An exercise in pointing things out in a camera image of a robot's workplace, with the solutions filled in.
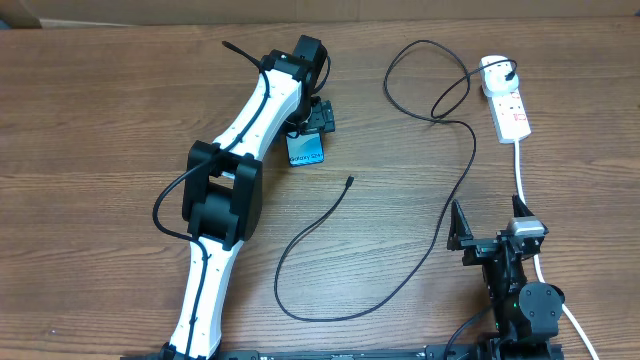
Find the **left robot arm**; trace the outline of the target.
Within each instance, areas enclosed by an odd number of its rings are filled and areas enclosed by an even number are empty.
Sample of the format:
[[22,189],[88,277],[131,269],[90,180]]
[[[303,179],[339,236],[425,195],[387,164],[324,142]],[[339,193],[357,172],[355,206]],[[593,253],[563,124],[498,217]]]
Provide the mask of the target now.
[[222,311],[239,250],[262,210],[263,160],[285,137],[289,163],[324,160],[322,136],[335,129],[330,102],[318,97],[330,70],[322,42],[303,35],[290,53],[272,50],[251,63],[255,90],[237,118],[212,142],[195,142],[187,169],[168,185],[185,186],[182,217],[190,268],[181,314],[160,359],[211,359],[222,339]]

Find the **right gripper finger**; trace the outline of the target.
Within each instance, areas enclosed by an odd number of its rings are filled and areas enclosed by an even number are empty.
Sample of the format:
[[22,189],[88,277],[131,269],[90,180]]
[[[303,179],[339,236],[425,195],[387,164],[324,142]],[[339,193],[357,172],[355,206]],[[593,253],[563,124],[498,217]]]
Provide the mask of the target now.
[[451,224],[447,240],[447,249],[463,250],[473,242],[473,234],[466,220],[460,203],[454,200],[451,204]]
[[533,216],[533,212],[527,207],[519,195],[512,196],[512,207],[516,218]]

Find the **Samsung Galaxy smartphone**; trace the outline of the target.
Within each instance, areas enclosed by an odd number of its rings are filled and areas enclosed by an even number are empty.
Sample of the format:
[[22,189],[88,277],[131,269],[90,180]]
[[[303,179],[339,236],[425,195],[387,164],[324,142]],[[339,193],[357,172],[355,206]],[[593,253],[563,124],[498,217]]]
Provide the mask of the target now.
[[300,135],[294,132],[286,135],[289,164],[292,167],[322,163],[324,150],[319,133]]

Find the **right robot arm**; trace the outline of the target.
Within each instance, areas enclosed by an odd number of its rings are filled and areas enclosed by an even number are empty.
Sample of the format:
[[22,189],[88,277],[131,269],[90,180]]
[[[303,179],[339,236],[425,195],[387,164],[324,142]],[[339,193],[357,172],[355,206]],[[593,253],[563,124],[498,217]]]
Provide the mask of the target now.
[[[514,217],[493,238],[476,240],[458,201],[451,205],[447,248],[462,250],[462,264],[480,266],[490,304],[451,336],[445,359],[562,359],[560,346],[551,344],[559,333],[558,322],[565,303],[563,291],[555,285],[530,282],[523,262],[538,255],[548,234],[544,225],[516,195],[512,197]],[[496,331],[481,335],[477,342],[455,349],[460,334],[492,313]]]

